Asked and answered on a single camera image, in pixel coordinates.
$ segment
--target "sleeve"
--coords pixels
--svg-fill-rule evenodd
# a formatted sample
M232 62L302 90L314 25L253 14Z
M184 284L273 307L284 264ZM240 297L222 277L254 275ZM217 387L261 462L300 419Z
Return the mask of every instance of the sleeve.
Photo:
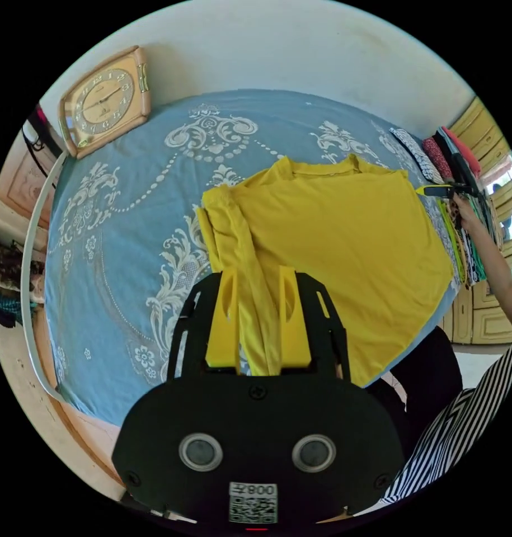
M420 438L412 457L381 498L390 504L418 492L455 466L495 418L512 386L512 346L464 390Z

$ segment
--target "label sticker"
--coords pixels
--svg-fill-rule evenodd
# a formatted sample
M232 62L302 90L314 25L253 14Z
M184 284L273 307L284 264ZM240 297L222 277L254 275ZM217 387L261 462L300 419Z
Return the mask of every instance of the label sticker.
M242 524L278 522L278 487L276 484L230 483L229 521Z

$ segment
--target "screw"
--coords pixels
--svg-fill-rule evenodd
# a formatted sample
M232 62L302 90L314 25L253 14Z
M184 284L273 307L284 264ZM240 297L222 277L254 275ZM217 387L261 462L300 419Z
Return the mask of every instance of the screw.
M127 472L127 481L133 487L139 487L141 484L140 478L134 472Z
M267 388L261 386L260 384L255 384L253 386L250 386L250 390L248 390L248 395L252 399L260 401L262 399L265 399L265 396L267 395Z
M377 489L386 488L390 485L390 476L388 474L380 475L373 483L373 486Z

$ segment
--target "clock hands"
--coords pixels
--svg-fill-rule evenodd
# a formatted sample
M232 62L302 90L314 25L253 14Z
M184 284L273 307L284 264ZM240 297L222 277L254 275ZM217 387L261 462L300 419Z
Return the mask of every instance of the clock hands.
M111 91L106 97L103 97L102 99L99 99L97 102L94 102L93 105L89 105L86 108L83 108L82 111L85 112L86 110L89 110L90 108L93 108L94 106L100 105L104 103L106 100L110 99L112 95L116 93L116 91L120 91L121 87L116 88L114 91Z

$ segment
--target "blue bedsheet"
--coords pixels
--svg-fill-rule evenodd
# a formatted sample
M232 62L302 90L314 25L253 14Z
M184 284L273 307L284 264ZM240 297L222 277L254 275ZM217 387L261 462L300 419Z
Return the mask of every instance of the blue bedsheet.
M121 425L131 406L165 380L179 311L210 273L195 215L205 190L234 185L283 155L336 163L351 152L404 168L420 186L425 180L389 133L392 126L312 95L231 91L156 109L147 123L92 155L68 159L51 216L45 304L64 399ZM422 202L456 267L435 201ZM456 269L407 352L440 322L458 289Z

